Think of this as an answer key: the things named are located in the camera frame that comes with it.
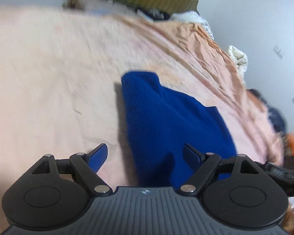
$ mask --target wrinkled fabric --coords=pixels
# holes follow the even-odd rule
[[[238,153],[282,163],[267,108],[200,25],[0,8],[0,232],[3,193],[46,153],[68,158],[106,143],[98,174],[113,188],[137,185],[121,90],[129,70],[216,106]]]
[[[173,13],[170,20],[180,21],[183,23],[199,23],[214,40],[211,28],[206,19],[202,18],[197,11],[187,11],[184,13]]]
[[[229,46],[228,55],[236,65],[237,71],[239,72],[239,75],[241,75],[243,85],[246,86],[244,74],[247,71],[248,67],[247,55],[232,45]]]
[[[190,144],[201,153],[236,155],[231,135],[216,107],[160,85],[151,72],[122,77],[128,140],[141,186],[178,189],[193,171],[183,159]]]
[[[284,137],[287,133],[286,119],[283,118],[282,114],[276,108],[272,107],[266,101],[266,99],[258,90],[249,89],[249,91],[266,105],[266,107],[268,108],[268,119],[272,123],[274,130],[278,133],[281,133],[281,136]]]

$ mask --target blue cloth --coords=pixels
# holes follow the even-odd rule
[[[183,160],[186,143],[222,158],[236,155],[229,131],[216,107],[160,85],[151,72],[122,77],[128,140],[141,186],[178,188],[192,174]]]

